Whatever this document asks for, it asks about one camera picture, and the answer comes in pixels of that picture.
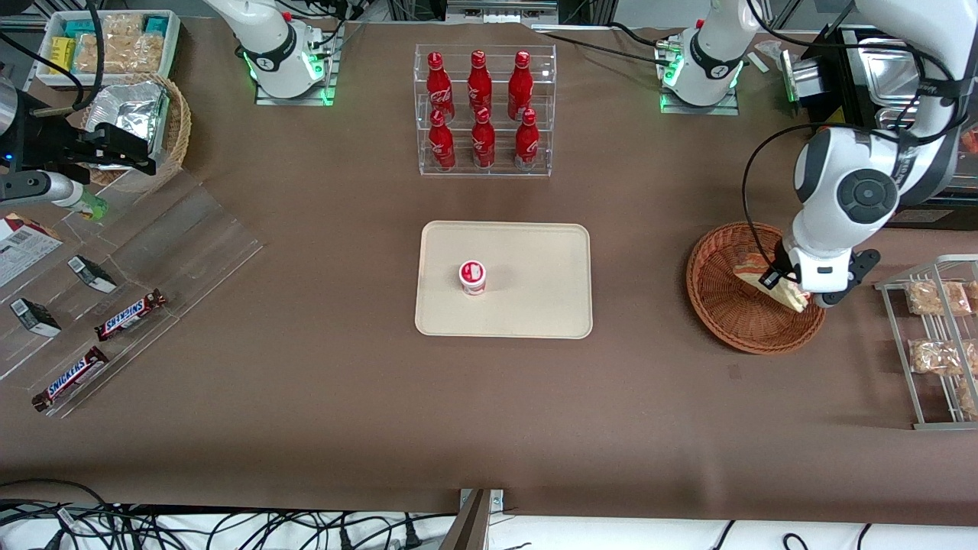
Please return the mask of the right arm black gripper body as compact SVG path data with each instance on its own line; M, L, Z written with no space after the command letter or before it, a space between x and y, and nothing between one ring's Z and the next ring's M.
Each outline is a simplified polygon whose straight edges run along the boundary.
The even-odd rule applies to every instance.
M86 174L76 159L77 154L85 152L84 130L65 118L3 115L1 129L1 163L6 170Z

